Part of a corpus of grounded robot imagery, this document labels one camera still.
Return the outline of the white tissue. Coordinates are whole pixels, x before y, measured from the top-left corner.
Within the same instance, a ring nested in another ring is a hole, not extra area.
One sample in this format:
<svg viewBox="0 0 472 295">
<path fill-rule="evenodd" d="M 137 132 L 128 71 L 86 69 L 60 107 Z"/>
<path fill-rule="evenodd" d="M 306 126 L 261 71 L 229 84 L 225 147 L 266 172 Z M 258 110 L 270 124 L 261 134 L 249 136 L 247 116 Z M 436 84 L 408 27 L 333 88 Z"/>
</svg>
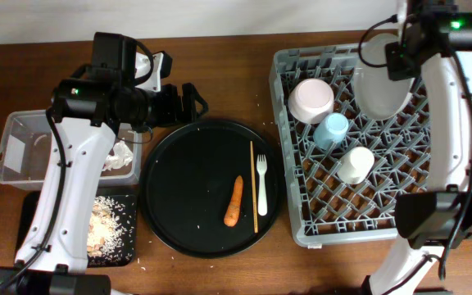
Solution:
<svg viewBox="0 0 472 295">
<path fill-rule="evenodd" d="M 102 171 L 120 169 L 127 166 L 134 159 L 134 153 L 123 141 L 115 143 L 112 151 L 112 155 L 107 155 Z"/>
</svg>

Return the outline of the wooden chopstick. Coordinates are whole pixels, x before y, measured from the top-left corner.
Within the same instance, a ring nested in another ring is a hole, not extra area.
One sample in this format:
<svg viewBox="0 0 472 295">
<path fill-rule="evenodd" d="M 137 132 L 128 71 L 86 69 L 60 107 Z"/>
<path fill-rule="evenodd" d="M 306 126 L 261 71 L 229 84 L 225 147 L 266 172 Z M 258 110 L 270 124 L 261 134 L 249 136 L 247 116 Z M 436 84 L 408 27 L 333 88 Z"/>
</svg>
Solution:
<svg viewBox="0 0 472 295">
<path fill-rule="evenodd" d="M 250 141 L 250 162 L 251 162 L 251 179 L 252 179 L 252 209 L 253 209 L 253 230 L 258 233 L 258 212 L 257 212 L 257 196 L 256 196 L 256 167 L 254 158 L 254 145 Z"/>
</svg>

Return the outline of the grey round plate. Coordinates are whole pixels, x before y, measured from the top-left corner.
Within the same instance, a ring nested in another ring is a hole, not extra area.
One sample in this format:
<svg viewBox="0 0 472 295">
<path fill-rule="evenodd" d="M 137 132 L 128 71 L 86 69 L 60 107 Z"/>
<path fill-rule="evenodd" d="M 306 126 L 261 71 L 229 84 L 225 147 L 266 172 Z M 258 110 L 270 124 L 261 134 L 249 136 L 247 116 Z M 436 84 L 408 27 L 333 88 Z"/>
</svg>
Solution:
<svg viewBox="0 0 472 295">
<path fill-rule="evenodd" d="M 361 55 L 371 64 L 383 64 L 386 62 L 385 45 L 396 40 L 394 34 L 377 34 L 362 44 Z M 359 60 L 353 74 L 356 104 L 370 119 L 386 120 L 402 111 L 410 101 L 414 80 L 391 81 L 386 68 L 370 67 Z"/>
</svg>

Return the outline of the white plastic fork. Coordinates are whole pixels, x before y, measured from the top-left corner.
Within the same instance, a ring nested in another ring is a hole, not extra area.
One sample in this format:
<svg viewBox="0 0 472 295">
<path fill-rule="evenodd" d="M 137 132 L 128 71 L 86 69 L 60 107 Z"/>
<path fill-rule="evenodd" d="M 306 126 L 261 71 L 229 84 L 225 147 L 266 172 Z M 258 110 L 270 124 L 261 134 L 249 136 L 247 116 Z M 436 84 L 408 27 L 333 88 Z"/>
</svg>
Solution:
<svg viewBox="0 0 472 295">
<path fill-rule="evenodd" d="M 266 171 L 267 162 L 265 155 L 259 155 L 256 161 L 256 170 L 259 174 L 259 189 L 257 212 L 260 216 L 266 216 L 268 212 L 267 196 L 266 196 Z"/>
</svg>

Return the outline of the pink bowl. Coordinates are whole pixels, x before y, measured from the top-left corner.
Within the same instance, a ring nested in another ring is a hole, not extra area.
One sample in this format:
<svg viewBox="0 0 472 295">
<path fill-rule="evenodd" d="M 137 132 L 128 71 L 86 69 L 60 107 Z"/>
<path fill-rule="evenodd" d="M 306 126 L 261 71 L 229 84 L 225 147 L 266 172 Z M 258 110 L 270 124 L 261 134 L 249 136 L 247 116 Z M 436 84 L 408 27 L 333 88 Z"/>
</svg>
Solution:
<svg viewBox="0 0 472 295">
<path fill-rule="evenodd" d="M 319 124 L 334 111 L 334 92 L 321 79 L 304 79 L 289 94 L 291 115 L 305 124 Z"/>
</svg>

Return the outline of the light blue plastic cup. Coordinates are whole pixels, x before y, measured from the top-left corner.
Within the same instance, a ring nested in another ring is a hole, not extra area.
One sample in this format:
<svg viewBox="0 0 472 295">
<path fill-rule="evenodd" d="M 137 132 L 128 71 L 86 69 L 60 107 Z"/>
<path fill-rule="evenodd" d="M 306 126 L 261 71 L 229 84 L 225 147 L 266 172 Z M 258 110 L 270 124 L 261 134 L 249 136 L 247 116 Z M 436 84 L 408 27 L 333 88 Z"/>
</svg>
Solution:
<svg viewBox="0 0 472 295">
<path fill-rule="evenodd" d="M 337 147 L 345 139 L 348 126 L 347 117 L 341 113 L 327 115 L 313 133 L 315 145 L 324 150 L 333 144 Z"/>
</svg>

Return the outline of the white paper cup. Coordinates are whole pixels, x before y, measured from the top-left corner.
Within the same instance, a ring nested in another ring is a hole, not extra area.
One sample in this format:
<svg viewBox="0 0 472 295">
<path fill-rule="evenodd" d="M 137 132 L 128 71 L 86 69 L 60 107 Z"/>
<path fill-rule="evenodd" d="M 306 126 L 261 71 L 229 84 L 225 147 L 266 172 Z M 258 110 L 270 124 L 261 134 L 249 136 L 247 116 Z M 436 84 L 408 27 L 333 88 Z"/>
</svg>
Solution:
<svg viewBox="0 0 472 295">
<path fill-rule="evenodd" d="M 374 154 L 366 147 L 354 147 L 341 159 L 338 177 L 346 184 L 359 184 L 374 165 Z"/>
</svg>

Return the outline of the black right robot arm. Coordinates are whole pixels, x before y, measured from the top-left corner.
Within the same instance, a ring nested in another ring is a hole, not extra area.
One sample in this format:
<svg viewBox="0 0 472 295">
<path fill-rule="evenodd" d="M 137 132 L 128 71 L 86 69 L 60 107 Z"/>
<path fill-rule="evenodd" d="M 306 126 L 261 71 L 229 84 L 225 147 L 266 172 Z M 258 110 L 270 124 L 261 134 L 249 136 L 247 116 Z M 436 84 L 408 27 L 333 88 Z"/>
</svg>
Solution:
<svg viewBox="0 0 472 295">
<path fill-rule="evenodd" d="M 386 120 L 406 107 L 421 79 L 429 110 L 426 188 L 396 199 L 397 239 L 362 284 L 365 294 L 412 294 L 449 252 L 472 238 L 472 12 L 453 1 L 400 1 L 397 35 L 366 31 L 353 78 L 357 106 Z"/>
</svg>

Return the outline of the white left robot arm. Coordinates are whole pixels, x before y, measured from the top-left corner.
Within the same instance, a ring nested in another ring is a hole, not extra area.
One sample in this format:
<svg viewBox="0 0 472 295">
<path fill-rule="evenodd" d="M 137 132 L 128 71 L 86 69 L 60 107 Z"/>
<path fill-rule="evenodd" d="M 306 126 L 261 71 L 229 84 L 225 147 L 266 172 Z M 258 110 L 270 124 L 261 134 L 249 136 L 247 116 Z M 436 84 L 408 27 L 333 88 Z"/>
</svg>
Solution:
<svg viewBox="0 0 472 295">
<path fill-rule="evenodd" d="M 98 32 L 90 63 L 52 92 L 46 176 L 33 221 L 11 267 L 0 266 L 0 294 L 110 294 L 110 278 L 87 273 L 94 198 L 119 128 L 137 133 L 191 123 L 207 113 L 192 84 L 163 84 L 172 67 L 122 34 Z"/>
</svg>

